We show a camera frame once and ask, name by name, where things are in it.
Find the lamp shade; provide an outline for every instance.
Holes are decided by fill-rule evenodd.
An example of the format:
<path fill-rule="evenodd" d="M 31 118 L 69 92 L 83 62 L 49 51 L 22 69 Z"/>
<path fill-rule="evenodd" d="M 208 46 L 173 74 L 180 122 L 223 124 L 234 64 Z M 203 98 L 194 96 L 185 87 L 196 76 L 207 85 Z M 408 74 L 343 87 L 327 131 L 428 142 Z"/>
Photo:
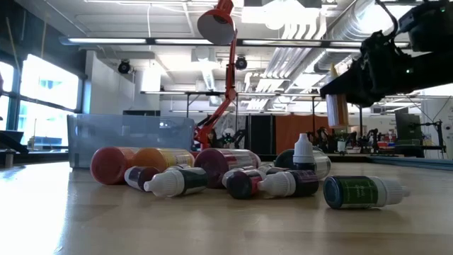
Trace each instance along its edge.
<path fill-rule="evenodd" d="M 201 15 L 197 22 L 201 36 L 215 45 L 231 43 L 236 33 L 236 26 L 230 16 L 232 10 L 231 0 L 220 0 L 215 9 Z"/>

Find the security camera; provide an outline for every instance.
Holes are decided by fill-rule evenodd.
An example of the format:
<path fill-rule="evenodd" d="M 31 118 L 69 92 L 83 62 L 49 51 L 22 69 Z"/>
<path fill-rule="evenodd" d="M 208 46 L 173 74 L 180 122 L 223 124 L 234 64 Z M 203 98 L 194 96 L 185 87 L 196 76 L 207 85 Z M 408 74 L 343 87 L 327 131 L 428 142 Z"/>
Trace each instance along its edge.
<path fill-rule="evenodd" d="M 132 73 L 133 69 L 130 66 L 130 61 L 128 59 L 121 60 L 120 65 L 118 66 L 118 71 L 120 74 L 130 74 Z"/>
<path fill-rule="evenodd" d="M 236 59 L 236 64 L 234 64 L 237 70 L 244 70 L 247 68 L 247 60 L 246 57 L 244 56 L 238 56 L 238 59 Z"/>

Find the fluorescent light fixture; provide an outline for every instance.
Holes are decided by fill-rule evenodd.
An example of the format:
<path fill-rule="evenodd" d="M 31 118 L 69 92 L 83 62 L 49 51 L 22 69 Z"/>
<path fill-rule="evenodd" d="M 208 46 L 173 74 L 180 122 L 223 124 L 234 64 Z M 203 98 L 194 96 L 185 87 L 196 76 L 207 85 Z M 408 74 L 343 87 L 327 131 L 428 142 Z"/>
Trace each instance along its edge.
<path fill-rule="evenodd" d="M 309 93 L 283 93 L 281 96 L 310 96 L 310 97 L 318 97 L 319 94 L 309 94 Z"/>
<path fill-rule="evenodd" d="M 331 42 L 332 47 L 360 47 L 362 42 Z"/>
<path fill-rule="evenodd" d="M 360 53 L 360 49 L 326 49 L 326 51 L 332 53 Z"/>
<path fill-rule="evenodd" d="M 143 38 L 69 38 L 71 43 L 91 43 L 91 44 L 146 44 Z"/>
<path fill-rule="evenodd" d="M 288 47 L 298 47 L 298 46 L 305 46 L 305 47 L 319 47 L 321 46 L 321 42 L 317 41 L 309 41 L 309 40 L 243 40 L 243 45 L 250 45 L 250 46 L 259 46 L 259 45 L 267 45 L 267 46 L 288 46 Z"/>
<path fill-rule="evenodd" d="M 156 39 L 157 45 L 212 45 L 205 39 Z"/>
<path fill-rule="evenodd" d="M 276 96 L 277 93 L 238 93 L 240 96 Z"/>
<path fill-rule="evenodd" d="M 185 95 L 184 91 L 142 91 L 145 94 L 154 95 Z"/>

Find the lamp arm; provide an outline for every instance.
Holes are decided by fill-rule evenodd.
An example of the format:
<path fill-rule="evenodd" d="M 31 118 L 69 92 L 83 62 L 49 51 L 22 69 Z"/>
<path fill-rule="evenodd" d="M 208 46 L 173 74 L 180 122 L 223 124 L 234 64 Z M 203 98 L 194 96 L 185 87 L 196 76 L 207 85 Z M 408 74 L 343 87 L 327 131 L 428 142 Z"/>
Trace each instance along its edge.
<path fill-rule="evenodd" d="M 228 108 L 229 104 L 236 98 L 236 89 L 234 87 L 234 75 L 236 71 L 234 66 L 234 57 L 236 55 L 236 36 L 237 30 L 235 31 L 233 41 L 230 44 L 229 61 L 228 67 L 226 68 L 227 78 L 225 81 L 225 101 L 222 102 L 218 109 L 211 115 L 211 118 L 209 118 L 209 120 L 207 120 L 201 128 L 195 128 L 195 140 L 201 144 L 201 150 L 210 147 L 207 135 L 211 132 L 212 128 L 215 126 L 220 116 L 222 116 Z"/>

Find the camera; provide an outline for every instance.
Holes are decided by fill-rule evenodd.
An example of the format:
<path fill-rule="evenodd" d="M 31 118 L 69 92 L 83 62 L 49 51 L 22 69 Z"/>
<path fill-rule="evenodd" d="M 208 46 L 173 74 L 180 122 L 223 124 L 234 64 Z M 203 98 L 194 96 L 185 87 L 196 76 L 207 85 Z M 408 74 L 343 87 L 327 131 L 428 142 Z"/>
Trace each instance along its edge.
<path fill-rule="evenodd" d="M 120 74 L 130 74 L 134 70 L 130 66 L 130 61 L 128 59 L 123 59 L 121 60 L 120 65 L 118 66 L 118 71 Z"/>

